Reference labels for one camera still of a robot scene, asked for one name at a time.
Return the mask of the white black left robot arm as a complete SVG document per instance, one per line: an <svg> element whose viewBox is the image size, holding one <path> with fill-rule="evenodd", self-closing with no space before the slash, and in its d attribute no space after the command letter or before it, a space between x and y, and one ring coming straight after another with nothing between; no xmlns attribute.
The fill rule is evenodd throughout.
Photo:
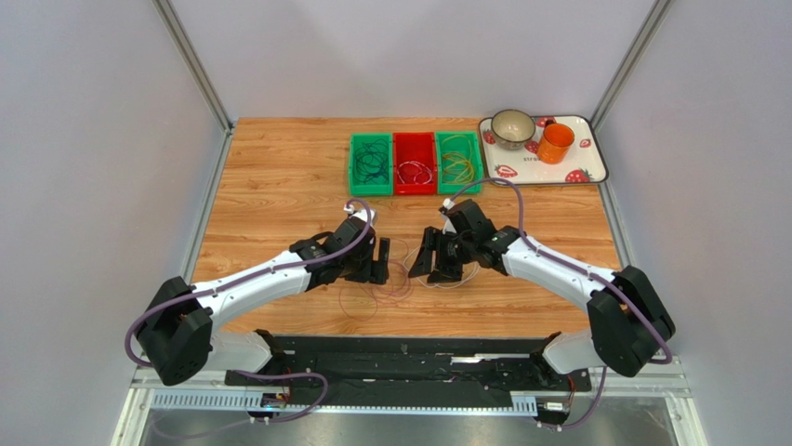
<svg viewBox="0 0 792 446"><path fill-rule="evenodd" d="M127 334L146 354L143 366L153 368L163 385L179 385L218 357L220 329L249 311L339 279L386 283L390 245L359 212L334 231L299 240L275 258L226 278L164 281Z"/></svg>

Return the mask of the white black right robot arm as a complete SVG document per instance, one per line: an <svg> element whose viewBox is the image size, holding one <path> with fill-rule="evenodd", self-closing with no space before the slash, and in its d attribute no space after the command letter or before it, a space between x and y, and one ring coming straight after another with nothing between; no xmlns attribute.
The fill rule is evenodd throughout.
<svg viewBox="0 0 792 446"><path fill-rule="evenodd" d="M593 367L633 377L646 364L658 363L658 352L667 352L676 327L642 270L595 267L540 244L517 227L497 229L472 200L448 201L441 214L442 228L425 228L409 277L433 284L460 282L464 266L476 263L537 284L587 315L586 329L551 334L531 352L535 378L556 382Z"/></svg>

